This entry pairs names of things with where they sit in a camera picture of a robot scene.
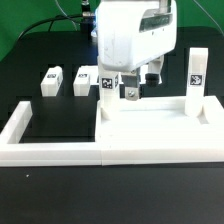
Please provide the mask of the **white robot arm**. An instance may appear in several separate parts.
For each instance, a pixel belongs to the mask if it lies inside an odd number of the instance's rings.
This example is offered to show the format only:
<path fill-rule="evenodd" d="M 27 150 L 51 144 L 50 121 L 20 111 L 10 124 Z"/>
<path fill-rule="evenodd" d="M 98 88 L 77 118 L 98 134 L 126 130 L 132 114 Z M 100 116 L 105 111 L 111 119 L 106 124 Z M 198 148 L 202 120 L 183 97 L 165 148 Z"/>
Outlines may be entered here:
<path fill-rule="evenodd" d="M 101 0 L 95 15 L 100 89 L 120 74 L 125 98 L 139 99 L 140 67 L 175 48 L 176 1 Z"/>

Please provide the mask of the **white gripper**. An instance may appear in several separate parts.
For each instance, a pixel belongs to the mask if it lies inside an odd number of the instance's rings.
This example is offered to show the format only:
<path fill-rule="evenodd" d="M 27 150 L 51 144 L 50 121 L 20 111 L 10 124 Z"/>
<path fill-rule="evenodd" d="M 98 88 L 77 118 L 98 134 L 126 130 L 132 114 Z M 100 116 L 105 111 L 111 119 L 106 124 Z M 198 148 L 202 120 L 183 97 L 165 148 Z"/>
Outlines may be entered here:
<path fill-rule="evenodd" d="M 146 85 L 157 87 L 164 63 L 158 57 L 175 48 L 176 35 L 175 0 L 101 0 L 97 9 L 100 77 L 111 79 L 148 63 Z M 139 76 L 122 75 L 122 82 L 125 98 L 138 100 Z"/>

